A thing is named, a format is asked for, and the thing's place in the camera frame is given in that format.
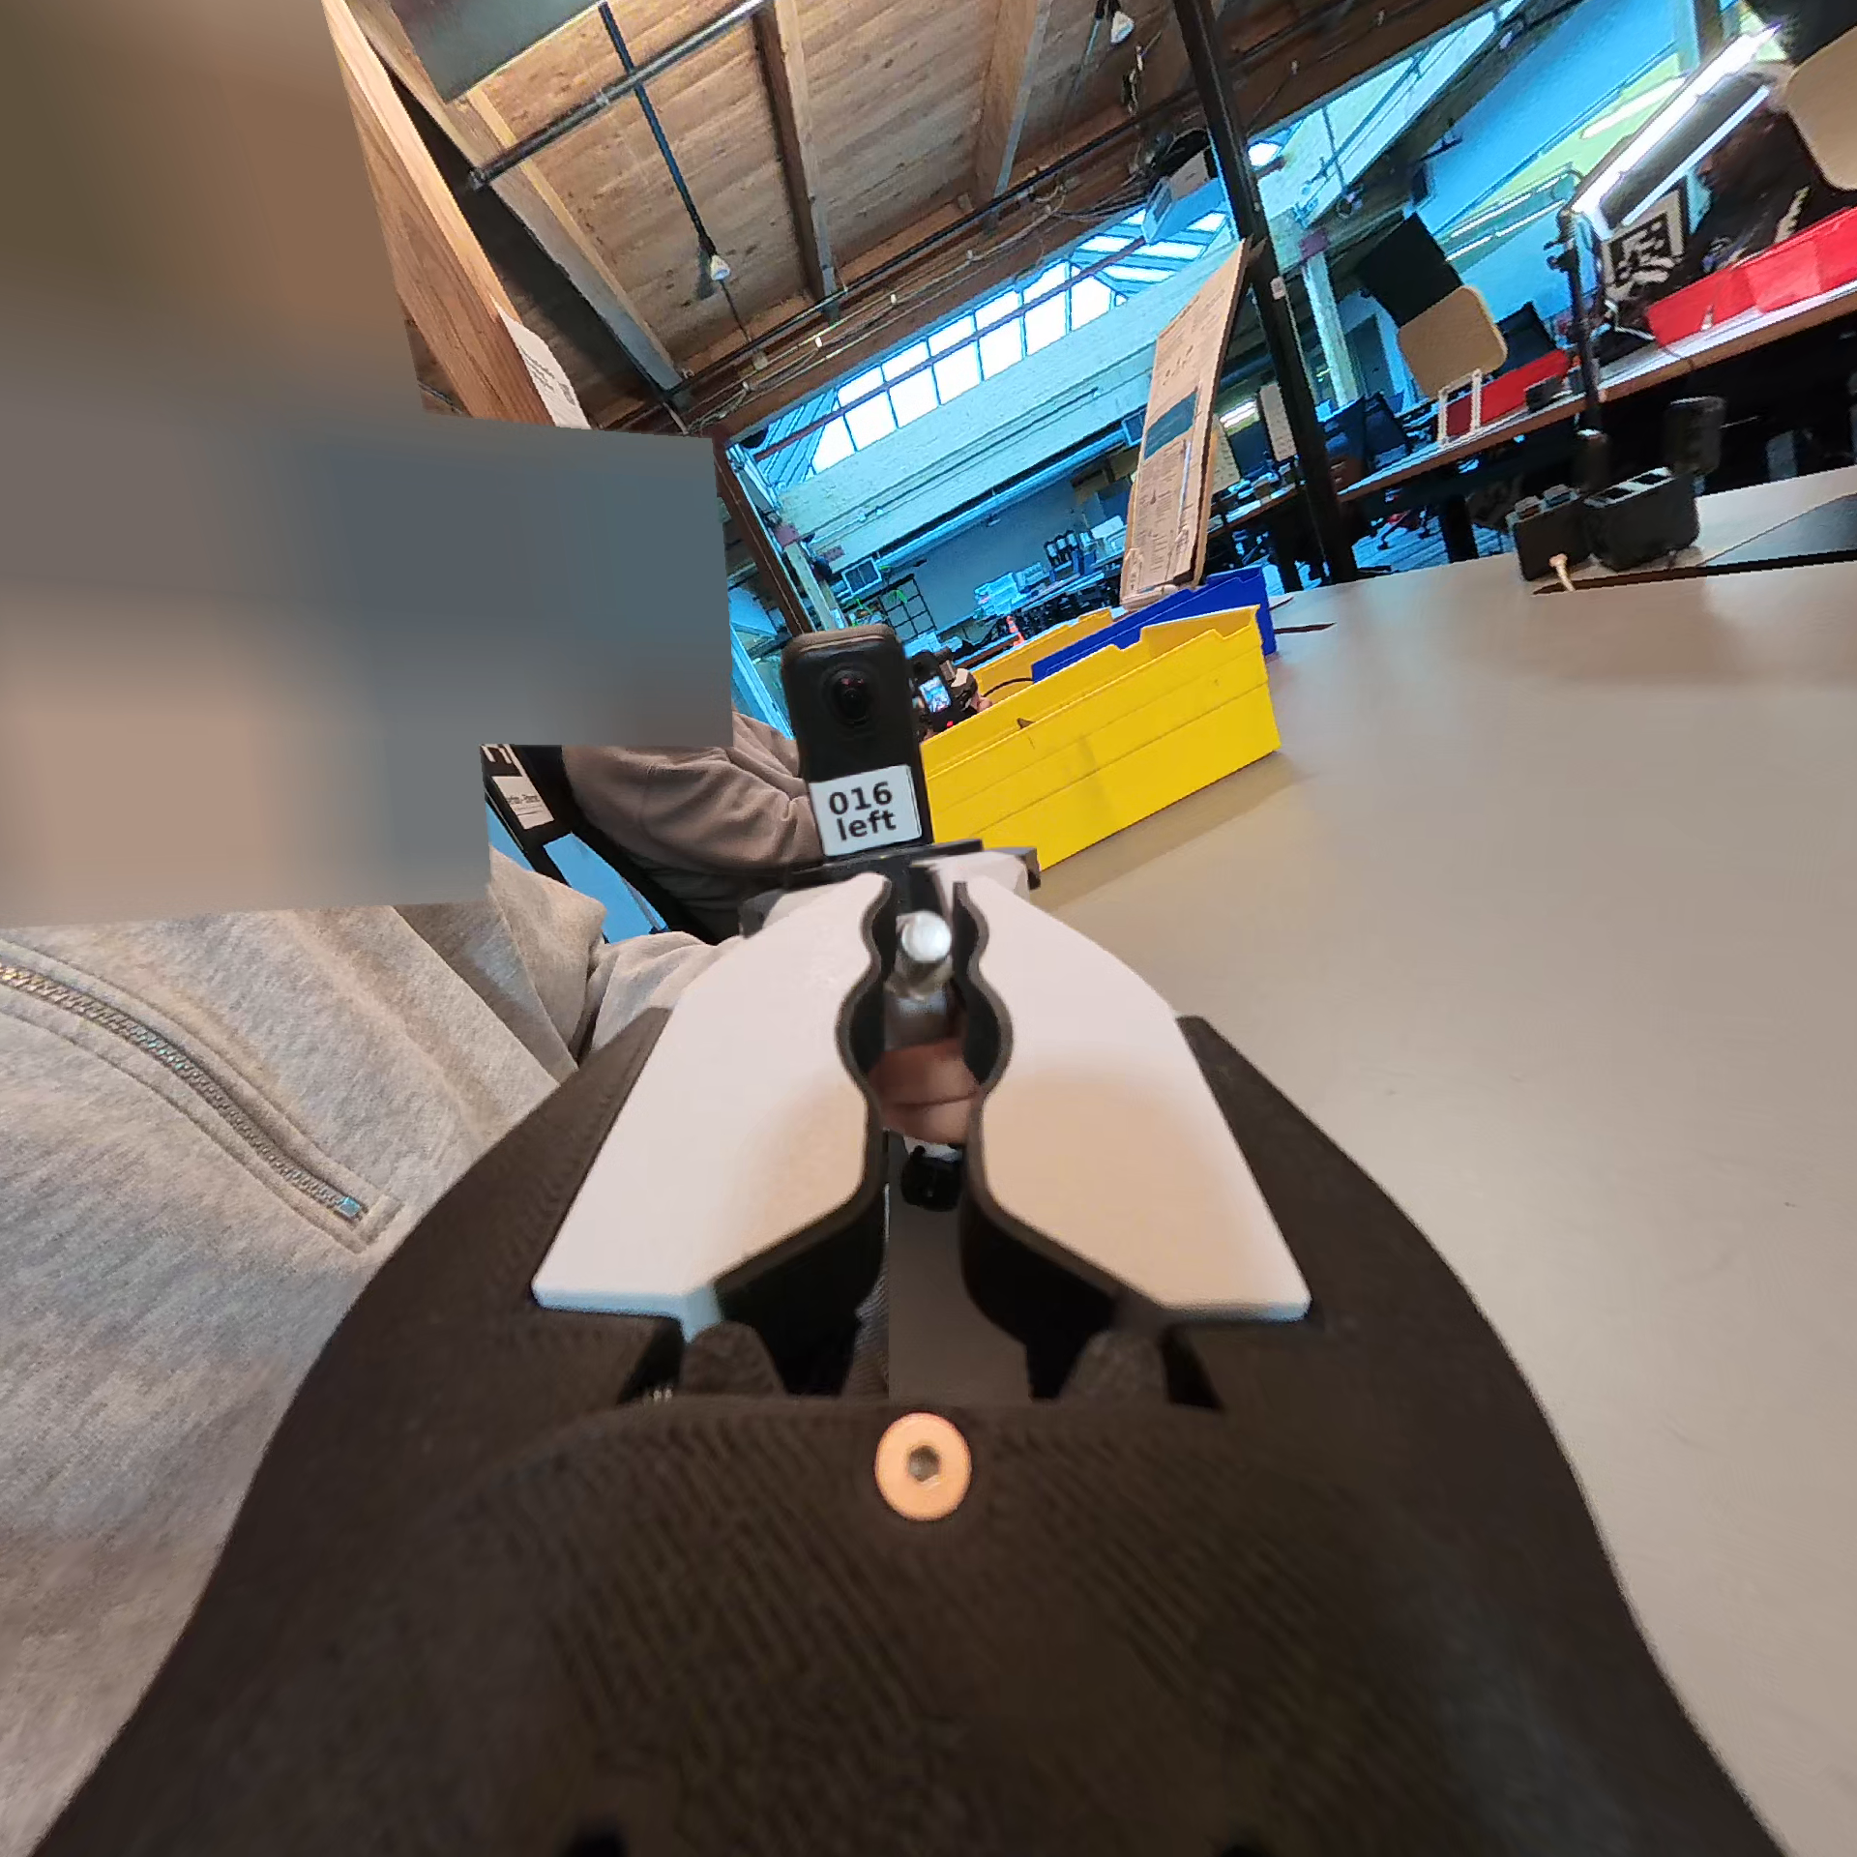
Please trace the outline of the beige chair back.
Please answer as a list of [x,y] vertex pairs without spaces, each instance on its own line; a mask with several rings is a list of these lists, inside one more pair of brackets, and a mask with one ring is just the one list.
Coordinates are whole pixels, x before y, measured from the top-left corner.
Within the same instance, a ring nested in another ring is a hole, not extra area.
[[1426,401],[1453,395],[1459,384],[1493,384],[1506,339],[1475,289],[1445,289],[1434,309],[1396,323],[1396,365]]

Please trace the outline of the blue plastic bin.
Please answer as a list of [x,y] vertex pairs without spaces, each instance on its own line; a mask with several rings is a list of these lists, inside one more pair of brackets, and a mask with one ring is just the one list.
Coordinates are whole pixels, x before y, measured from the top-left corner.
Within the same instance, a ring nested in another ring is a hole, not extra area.
[[1152,607],[1132,607],[1132,613],[1107,624],[1098,635],[1047,652],[1028,663],[1028,684],[1054,684],[1056,672],[1071,672],[1071,663],[1084,663],[1098,652],[1132,652],[1162,624],[1218,624],[1218,613],[1254,613],[1262,653],[1278,653],[1262,570],[1228,570],[1228,572],[1206,572],[1204,587],[1178,587],[1178,591],[1169,591]]

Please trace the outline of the small yellow plastic bin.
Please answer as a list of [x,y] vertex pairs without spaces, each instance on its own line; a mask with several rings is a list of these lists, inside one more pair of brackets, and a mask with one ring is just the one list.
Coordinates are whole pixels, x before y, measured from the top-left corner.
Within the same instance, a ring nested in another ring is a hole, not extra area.
[[1092,607],[1092,613],[1077,613],[1077,624],[1056,624],[1056,630],[1023,635],[1020,652],[973,663],[985,705],[1006,705],[1006,694],[1028,689],[1028,672],[1037,672],[1037,663],[1054,663],[1054,653],[1067,653],[1067,652],[1107,635],[1114,624],[1121,624],[1121,607]]

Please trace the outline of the fluorescent light strip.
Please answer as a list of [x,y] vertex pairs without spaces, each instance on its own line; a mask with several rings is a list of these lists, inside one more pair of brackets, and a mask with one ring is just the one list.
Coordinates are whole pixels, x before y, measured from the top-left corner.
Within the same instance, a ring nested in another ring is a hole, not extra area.
[[1784,35],[1732,35],[1699,65],[1570,201],[1600,235],[1650,205],[1694,156],[1703,156],[1732,121],[1746,121],[1784,84]]

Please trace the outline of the large yellow plastic bin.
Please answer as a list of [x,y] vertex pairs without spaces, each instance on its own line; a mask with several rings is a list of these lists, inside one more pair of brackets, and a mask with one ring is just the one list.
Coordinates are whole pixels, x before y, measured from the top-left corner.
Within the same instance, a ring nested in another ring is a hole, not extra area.
[[1281,754],[1262,607],[1092,630],[1008,653],[988,705],[921,742],[945,841],[1056,866]]

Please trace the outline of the red plastic bin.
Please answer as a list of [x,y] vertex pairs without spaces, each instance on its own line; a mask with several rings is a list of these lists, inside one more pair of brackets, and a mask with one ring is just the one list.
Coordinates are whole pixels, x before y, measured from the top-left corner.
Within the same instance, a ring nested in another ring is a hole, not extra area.
[[1532,392],[1535,384],[1561,384],[1577,366],[1577,356],[1570,348],[1546,348],[1546,356],[1535,356],[1535,365],[1517,365],[1517,366],[1500,366],[1500,375],[1490,375],[1478,392],[1475,384],[1459,384],[1453,395],[1445,395],[1445,438],[1468,438],[1475,422],[1490,429],[1490,422],[1500,422],[1500,417],[1517,417],[1521,401],[1532,401]]
[[1840,296],[1857,283],[1857,210],[1818,220],[1768,250],[1741,257],[1741,296],[1756,317],[1802,309],[1818,296]]
[[1715,275],[1699,275],[1694,289],[1661,296],[1661,299],[1648,309],[1648,332],[1650,332],[1661,348],[1676,348],[1676,339],[1715,332],[1715,327],[1725,327],[1725,323],[1741,323],[1741,317],[1756,317],[1746,267],[1715,267]]

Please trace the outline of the person's grey hoodie torso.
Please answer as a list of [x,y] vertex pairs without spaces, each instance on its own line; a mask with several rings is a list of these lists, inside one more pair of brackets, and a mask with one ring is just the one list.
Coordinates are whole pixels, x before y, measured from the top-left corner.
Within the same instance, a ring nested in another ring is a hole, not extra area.
[[0,1841],[181,1630],[315,1354],[600,1039],[600,901],[5,931]]

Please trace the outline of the silver metal bolt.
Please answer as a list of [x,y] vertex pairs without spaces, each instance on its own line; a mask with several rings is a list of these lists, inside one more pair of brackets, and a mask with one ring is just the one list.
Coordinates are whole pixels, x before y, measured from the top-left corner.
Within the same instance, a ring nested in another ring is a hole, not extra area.
[[894,968],[877,991],[887,1055],[945,1042],[957,1034],[957,931],[937,905],[894,917]]

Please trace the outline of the white paper notice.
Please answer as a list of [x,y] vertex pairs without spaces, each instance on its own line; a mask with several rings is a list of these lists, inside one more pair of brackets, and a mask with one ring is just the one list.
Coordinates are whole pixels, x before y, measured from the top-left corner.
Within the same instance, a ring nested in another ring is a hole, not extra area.
[[586,413],[580,413],[580,395],[572,395],[572,384],[569,384],[569,366],[558,366],[558,356],[516,317],[501,317],[501,323],[506,323],[506,332],[511,332],[511,348],[516,348],[516,365],[526,365],[543,417],[558,429],[591,429]]

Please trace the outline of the person's left hand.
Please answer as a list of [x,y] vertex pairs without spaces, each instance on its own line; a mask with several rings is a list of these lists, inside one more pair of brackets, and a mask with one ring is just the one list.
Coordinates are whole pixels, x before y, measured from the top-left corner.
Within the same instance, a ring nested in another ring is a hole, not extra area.
[[965,1144],[985,1102],[965,1039],[877,1055],[868,1070],[887,1132],[921,1144]]

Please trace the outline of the black white marker tag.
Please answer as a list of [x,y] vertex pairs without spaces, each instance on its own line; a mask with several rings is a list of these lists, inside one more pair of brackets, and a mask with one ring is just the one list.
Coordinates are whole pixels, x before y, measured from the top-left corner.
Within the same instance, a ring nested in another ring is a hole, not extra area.
[[1664,185],[1630,228],[1600,240],[1601,299],[1650,299],[1689,267],[1689,185]]

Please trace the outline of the grey desk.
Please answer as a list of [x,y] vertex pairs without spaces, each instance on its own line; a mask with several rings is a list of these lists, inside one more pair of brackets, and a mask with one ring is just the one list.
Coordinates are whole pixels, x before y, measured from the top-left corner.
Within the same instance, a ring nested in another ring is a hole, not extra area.
[[1047,905],[1434,1237],[1790,1848],[1850,1848],[1850,562],[1292,601],[1281,754]]

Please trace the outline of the cardboard sign board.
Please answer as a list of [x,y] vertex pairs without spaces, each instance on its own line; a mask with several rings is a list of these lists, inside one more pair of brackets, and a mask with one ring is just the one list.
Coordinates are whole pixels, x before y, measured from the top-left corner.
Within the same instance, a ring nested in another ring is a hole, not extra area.
[[1218,496],[1218,384],[1236,327],[1247,244],[1218,267],[1218,283],[1162,327],[1144,375],[1144,429],[1127,496],[1121,607],[1152,607],[1204,582],[1206,570],[1206,496]]

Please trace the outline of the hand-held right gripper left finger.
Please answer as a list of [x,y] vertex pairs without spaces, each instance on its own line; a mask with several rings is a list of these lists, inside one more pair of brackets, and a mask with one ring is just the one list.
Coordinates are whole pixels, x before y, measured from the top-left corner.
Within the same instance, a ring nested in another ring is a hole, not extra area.
[[708,1332],[873,1193],[848,1011],[877,978],[877,871],[782,894],[671,1011],[535,1272],[542,1311]]

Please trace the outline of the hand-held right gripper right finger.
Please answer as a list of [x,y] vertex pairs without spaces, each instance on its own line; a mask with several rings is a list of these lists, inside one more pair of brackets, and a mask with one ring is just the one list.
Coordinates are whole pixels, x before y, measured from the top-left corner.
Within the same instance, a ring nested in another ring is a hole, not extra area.
[[951,879],[973,1216],[1121,1321],[1298,1328],[1309,1281],[1174,1002],[997,871]]

